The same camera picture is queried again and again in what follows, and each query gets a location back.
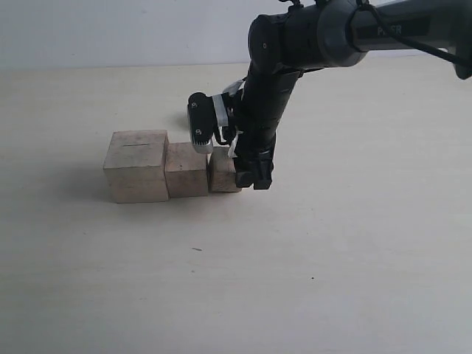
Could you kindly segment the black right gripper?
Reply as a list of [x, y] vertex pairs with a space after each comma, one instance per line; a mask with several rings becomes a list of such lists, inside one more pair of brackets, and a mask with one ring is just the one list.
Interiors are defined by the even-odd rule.
[[273, 162], [256, 162], [274, 158], [276, 131], [299, 72], [283, 69], [263, 74], [256, 68], [248, 70], [240, 100], [235, 106], [237, 129], [241, 132], [235, 149], [235, 184], [237, 188], [268, 190], [272, 184]]

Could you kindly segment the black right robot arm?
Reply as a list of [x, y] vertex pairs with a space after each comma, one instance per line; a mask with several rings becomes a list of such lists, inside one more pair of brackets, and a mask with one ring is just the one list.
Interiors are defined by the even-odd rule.
[[471, 76], [469, 1], [294, 3], [282, 15], [260, 15], [248, 34], [249, 70], [236, 96], [235, 183], [266, 190], [276, 130], [297, 80], [309, 72], [351, 67], [373, 51], [416, 49]]

